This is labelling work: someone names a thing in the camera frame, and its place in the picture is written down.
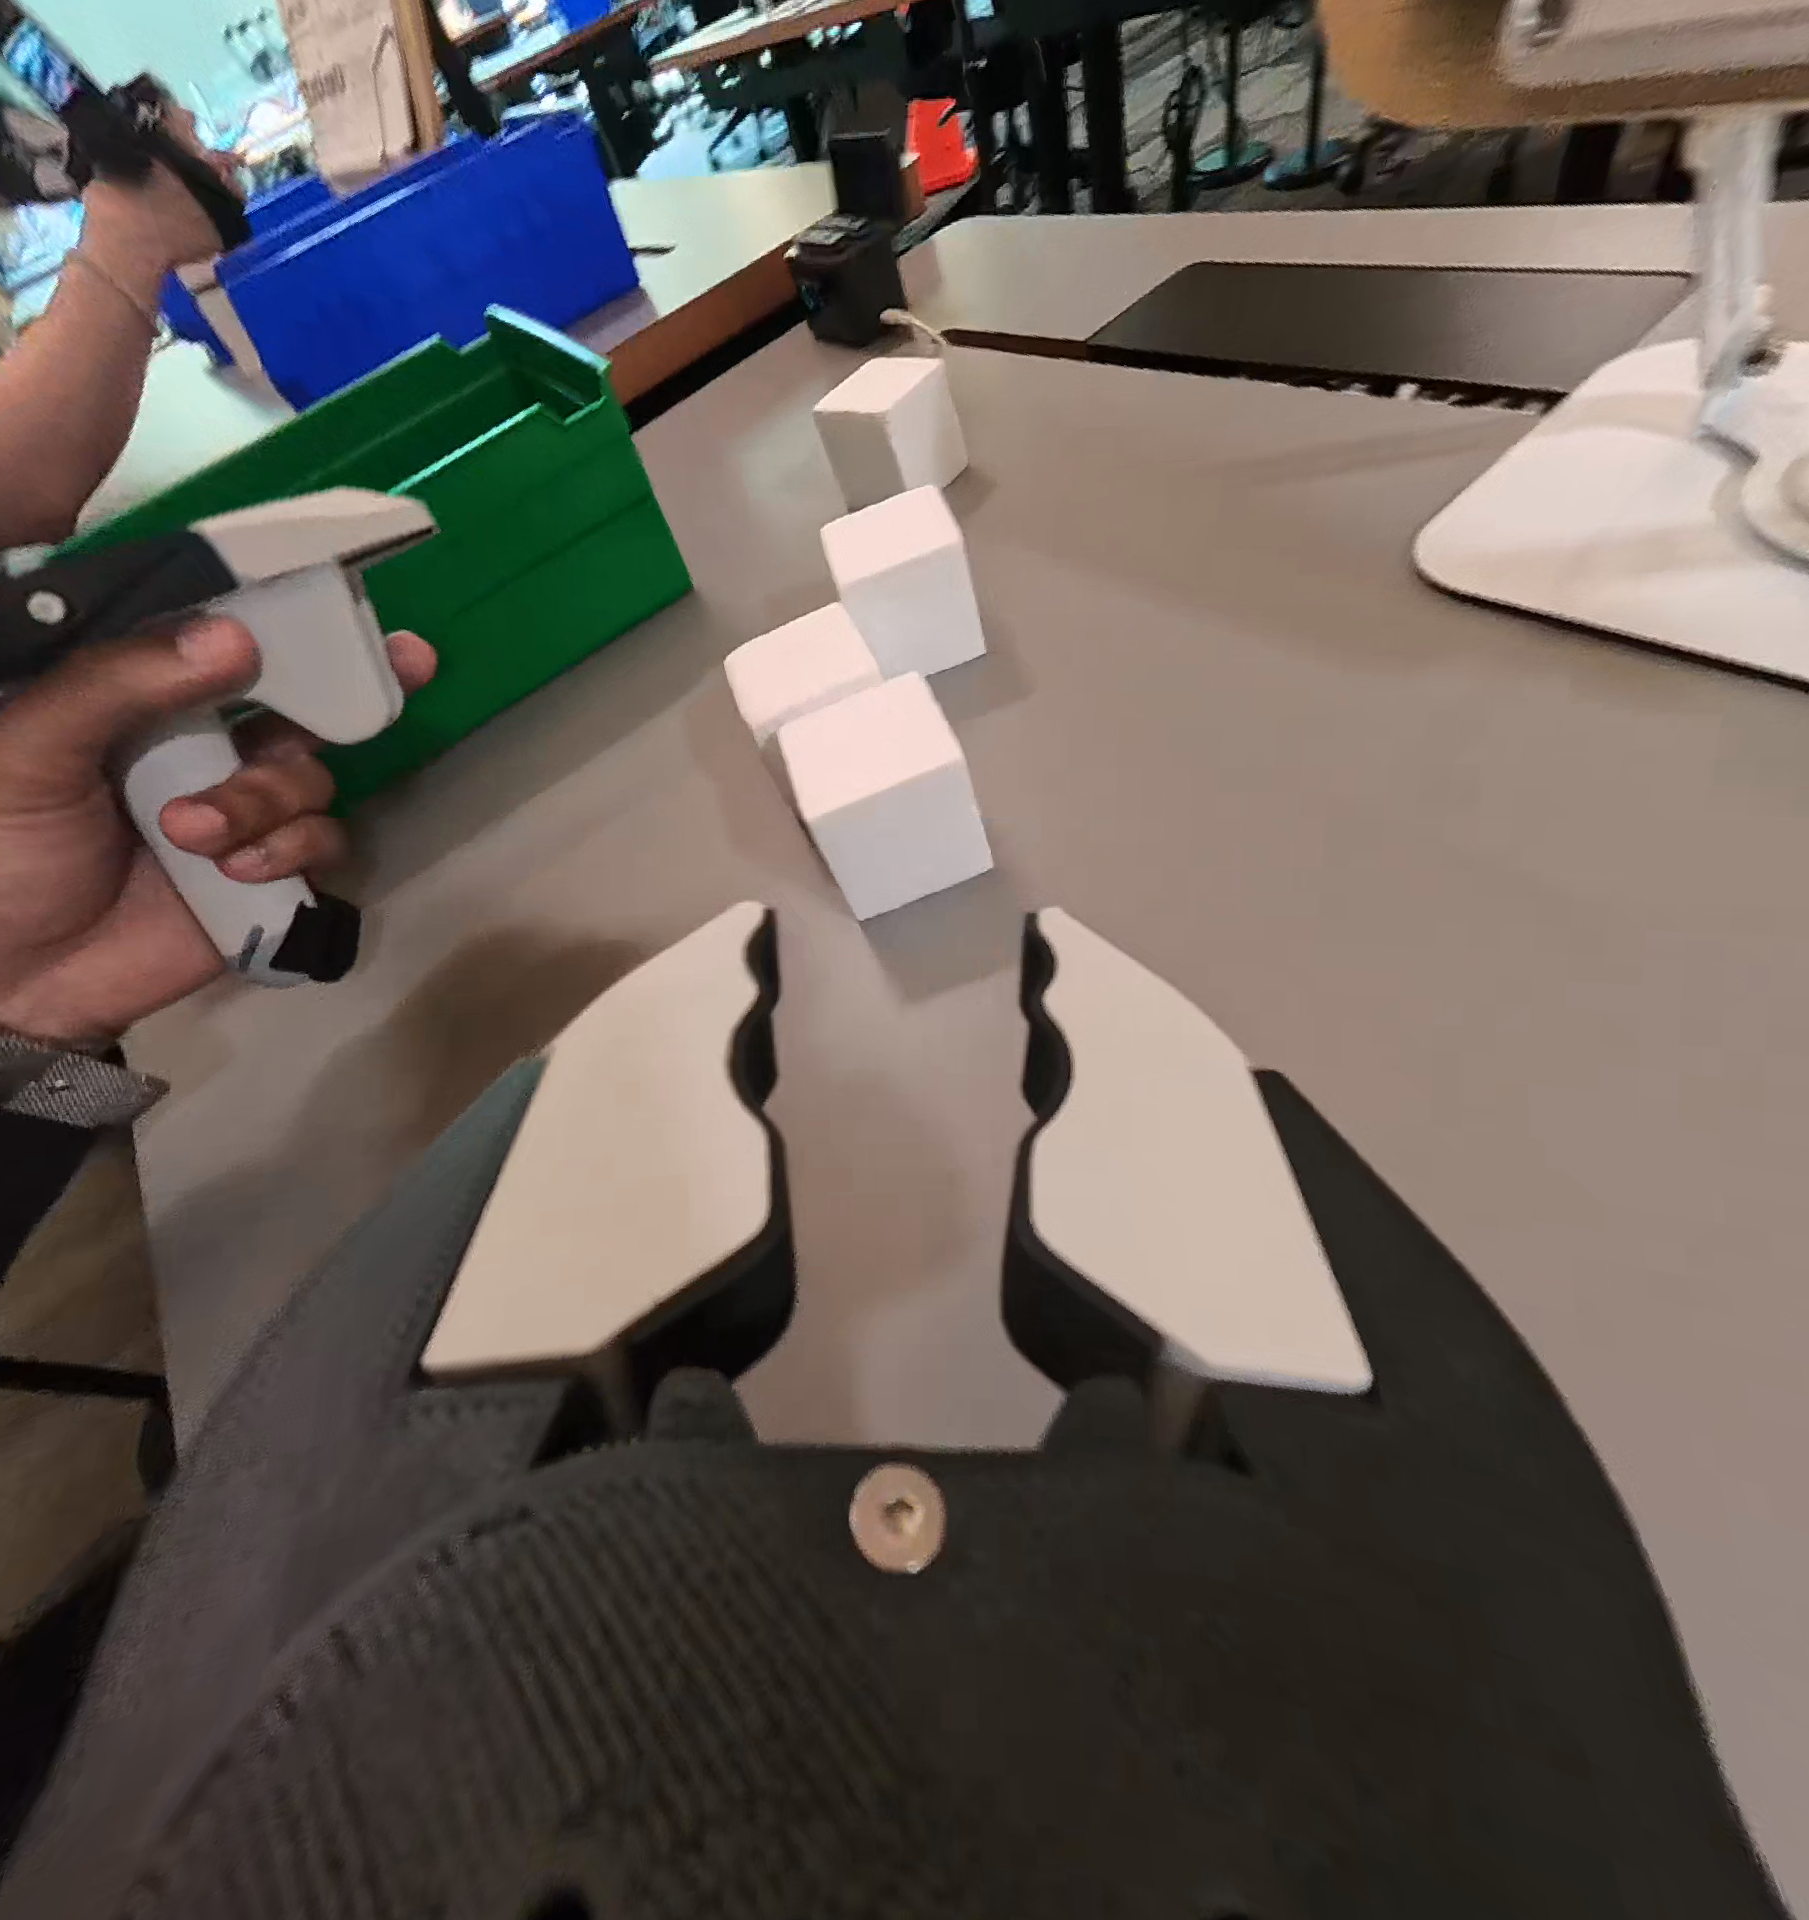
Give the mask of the black battery charger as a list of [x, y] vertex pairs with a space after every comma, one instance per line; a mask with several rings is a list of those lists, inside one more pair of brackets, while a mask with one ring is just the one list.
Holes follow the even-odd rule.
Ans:
[[784, 258], [819, 342], [872, 345], [890, 330], [888, 313], [907, 305], [892, 232], [863, 214], [821, 214], [792, 237]]

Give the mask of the person's left hand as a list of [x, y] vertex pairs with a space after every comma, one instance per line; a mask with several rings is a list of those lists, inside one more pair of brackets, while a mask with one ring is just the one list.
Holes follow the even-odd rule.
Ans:
[[[118, 763], [236, 698], [253, 635], [211, 617], [85, 647], [0, 706], [0, 1029], [107, 1047], [208, 987], [224, 958], [124, 815]], [[247, 885], [346, 863], [314, 735], [249, 721], [239, 770], [168, 805], [172, 845]]]

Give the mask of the black strapped device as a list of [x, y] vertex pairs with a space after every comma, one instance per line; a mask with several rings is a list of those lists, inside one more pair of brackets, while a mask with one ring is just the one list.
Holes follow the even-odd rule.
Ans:
[[0, 100], [0, 205], [73, 202], [96, 181], [175, 180], [216, 235], [216, 252], [251, 242], [247, 195], [182, 139], [182, 108], [150, 75], [100, 90], [78, 81], [49, 113]]

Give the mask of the wooden document stand white base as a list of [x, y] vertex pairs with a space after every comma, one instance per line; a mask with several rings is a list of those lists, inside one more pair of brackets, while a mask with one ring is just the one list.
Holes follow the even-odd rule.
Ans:
[[1764, 224], [1809, 2], [1319, 5], [1342, 86], [1419, 129], [1671, 121], [1695, 344], [1588, 374], [1413, 544], [1457, 597], [1809, 687], [1809, 342]]

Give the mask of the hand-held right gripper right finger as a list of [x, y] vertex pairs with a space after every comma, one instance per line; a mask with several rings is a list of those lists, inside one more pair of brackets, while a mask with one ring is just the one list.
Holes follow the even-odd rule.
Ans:
[[1061, 1394], [1123, 1388], [1172, 1448], [1221, 1428], [1239, 1391], [1371, 1412], [1365, 1339], [1239, 1041], [1061, 906], [1026, 919], [1017, 1004], [1014, 1351]]

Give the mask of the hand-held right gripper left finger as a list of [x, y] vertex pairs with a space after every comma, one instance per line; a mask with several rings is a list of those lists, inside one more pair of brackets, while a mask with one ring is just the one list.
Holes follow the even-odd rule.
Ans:
[[572, 1378], [608, 1428], [664, 1379], [740, 1379], [796, 1306], [770, 1116], [777, 917], [743, 900], [599, 995], [536, 1088], [421, 1344], [433, 1385]]

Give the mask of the white foam cube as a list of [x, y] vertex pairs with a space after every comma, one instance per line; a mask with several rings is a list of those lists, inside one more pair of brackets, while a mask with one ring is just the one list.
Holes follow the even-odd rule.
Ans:
[[898, 491], [946, 490], [970, 466], [941, 354], [872, 359], [821, 396], [813, 421], [851, 512]]
[[798, 716], [883, 684], [887, 673], [843, 603], [758, 633], [731, 648], [724, 677], [760, 752]]
[[796, 815], [855, 919], [992, 869], [966, 750], [926, 675], [902, 673], [798, 714], [776, 745]]
[[988, 654], [966, 533], [941, 488], [830, 518], [819, 539], [838, 600], [887, 680]]

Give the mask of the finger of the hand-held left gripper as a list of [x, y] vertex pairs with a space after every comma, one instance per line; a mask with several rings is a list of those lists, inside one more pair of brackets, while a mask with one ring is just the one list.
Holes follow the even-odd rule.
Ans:
[[366, 576], [438, 536], [427, 504], [332, 488], [208, 517], [194, 533], [229, 577], [198, 610], [253, 635], [257, 704], [329, 745], [396, 724], [405, 694]]

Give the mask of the grey desk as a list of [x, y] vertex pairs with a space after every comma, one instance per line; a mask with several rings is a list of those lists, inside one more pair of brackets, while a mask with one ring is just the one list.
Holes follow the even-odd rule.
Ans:
[[[823, 584], [837, 374], [642, 434], [698, 599], [363, 811], [363, 984], [153, 1047], [197, 1410], [511, 1052], [770, 900], [776, 1442], [432, 1475], [136, 1911], [1809, 1915], [1809, 694], [1423, 588], [1513, 419], [963, 353], [999, 864], [862, 930], [720, 684]], [[1360, 1402], [1038, 1444], [1043, 906], [1293, 1083]]]

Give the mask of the green plastic bin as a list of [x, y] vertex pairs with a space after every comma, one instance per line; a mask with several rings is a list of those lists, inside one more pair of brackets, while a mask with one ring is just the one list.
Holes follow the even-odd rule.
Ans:
[[433, 680], [382, 735], [325, 750], [348, 815], [692, 589], [608, 360], [493, 305], [58, 549], [96, 553], [327, 488], [425, 504], [438, 536], [366, 571]]

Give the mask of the blue plastic bin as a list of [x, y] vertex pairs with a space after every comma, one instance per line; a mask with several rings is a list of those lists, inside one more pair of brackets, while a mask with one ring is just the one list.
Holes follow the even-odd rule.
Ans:
[[461, 139], [224, 257], [219, 288], [274, 391], [304, 410], [504, 307], [567, 330], [641, 288], [595, 126], [540, 114]]
[[208, 257], [163, 277], [158, 314], [172, 333], [206, 350], [219, 366], [259, 370], [261, 360], [222, 279], [224, 260]]

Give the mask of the wooden board with paper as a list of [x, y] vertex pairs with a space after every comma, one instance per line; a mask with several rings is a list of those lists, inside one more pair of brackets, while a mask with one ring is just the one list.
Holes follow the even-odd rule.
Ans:
[[277, 2], [318, 171], [337, 193], [445, 143], [425, 2]]

